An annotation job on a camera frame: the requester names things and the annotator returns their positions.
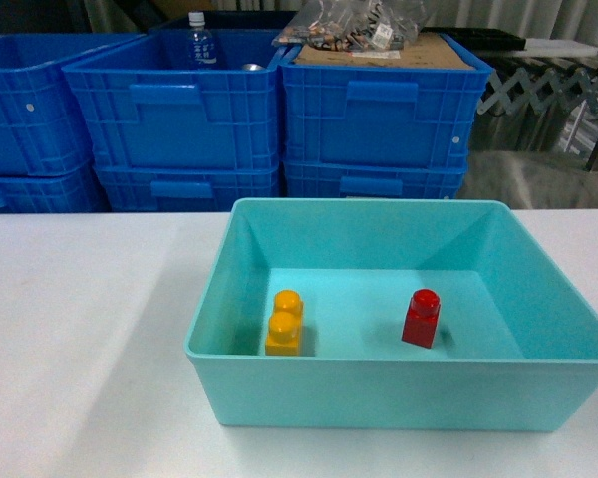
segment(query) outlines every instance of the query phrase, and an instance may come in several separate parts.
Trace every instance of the yellow toy block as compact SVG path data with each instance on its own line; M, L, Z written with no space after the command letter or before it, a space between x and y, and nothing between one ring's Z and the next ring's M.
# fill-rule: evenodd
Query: yellow toy block
M300 327L297 318L288 312L275 312L268 321L266 354L268 356L298 356Z
M266 354L300 356L302 328L303 302L299 294L291 290L277 293L272 316L268 321Z

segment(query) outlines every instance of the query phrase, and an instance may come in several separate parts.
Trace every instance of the bottle label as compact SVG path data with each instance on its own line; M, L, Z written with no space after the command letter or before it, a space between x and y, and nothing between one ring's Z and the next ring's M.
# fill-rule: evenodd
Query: bottle label
M208 69L217 63L215 42L212 38L203 39L188 44L191 67L194 69Z

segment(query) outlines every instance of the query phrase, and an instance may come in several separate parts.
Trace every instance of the plastic bag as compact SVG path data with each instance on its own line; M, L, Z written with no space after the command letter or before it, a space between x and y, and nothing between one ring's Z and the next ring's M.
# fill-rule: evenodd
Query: plastic bag
M341 42L351 27L351 3L347 0L308 0L274 39L273 45Z
M275 46L319 50L401 50L417 40L430 16L425 0L309 0Z

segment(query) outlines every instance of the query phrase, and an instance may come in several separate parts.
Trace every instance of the bottle cap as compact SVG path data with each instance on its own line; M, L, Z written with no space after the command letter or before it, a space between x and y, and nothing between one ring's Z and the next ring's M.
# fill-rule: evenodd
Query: bottle cap
M203 12L188 12L188 23L191 27L203 27L206 24Z

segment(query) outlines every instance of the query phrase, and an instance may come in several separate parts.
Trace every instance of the bin floor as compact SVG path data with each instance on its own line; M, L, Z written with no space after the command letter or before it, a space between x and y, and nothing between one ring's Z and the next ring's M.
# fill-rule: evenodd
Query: bin floor
M401 341L417 289L435 290L441 314L433 347ZM274 296L297 291L304 301L303 356L327 359L439 361L522 359L480 275L462 270L271 269L263 337Z

